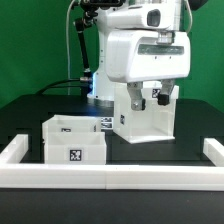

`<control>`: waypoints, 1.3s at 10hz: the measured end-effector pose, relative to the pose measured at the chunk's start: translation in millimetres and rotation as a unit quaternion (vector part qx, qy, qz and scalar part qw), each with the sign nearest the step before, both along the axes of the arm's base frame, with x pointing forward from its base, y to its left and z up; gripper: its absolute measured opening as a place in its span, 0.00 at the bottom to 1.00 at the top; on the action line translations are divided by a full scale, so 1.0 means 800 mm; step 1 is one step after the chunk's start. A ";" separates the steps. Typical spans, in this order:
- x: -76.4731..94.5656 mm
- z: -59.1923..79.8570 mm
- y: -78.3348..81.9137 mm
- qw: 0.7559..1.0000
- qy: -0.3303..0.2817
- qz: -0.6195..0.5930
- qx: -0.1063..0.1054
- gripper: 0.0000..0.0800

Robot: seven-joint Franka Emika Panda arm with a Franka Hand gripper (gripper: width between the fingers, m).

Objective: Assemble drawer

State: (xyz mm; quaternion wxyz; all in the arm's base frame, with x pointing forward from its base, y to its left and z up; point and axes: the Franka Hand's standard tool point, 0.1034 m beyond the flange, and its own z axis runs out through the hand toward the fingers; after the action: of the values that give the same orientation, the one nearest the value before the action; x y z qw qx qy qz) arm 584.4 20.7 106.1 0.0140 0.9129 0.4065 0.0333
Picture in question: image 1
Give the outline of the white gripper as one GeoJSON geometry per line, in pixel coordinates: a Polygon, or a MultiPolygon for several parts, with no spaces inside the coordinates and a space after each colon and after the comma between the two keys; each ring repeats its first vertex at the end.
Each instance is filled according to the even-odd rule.
{"type": "Polygon", "coordinates": [[[162,80],[158,104],[166,106],[175,85],[173,79],[187,77],[190,71],[187,34],[177,32],[171,45],[158,44],[157,38],[158,33],[154,31],[116,30],[107,40],[106,74],[113,82],[128,83],[134,111],[145,109],[143,81],[162,80]]]}

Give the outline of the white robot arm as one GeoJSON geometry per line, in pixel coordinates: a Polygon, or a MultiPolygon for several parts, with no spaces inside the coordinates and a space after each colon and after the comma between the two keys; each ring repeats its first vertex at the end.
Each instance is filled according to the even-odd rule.
{"type": "Polygon", "coordinates": [[[97,25],[104,35],[108,78],[125,83],[131,108],[143,110],[145,81],[162,84],[160,105],[170,103],[175,80],[190,70],[190,41],[181,29],[182,11],[189,0],[103,0],[97,25]]]}

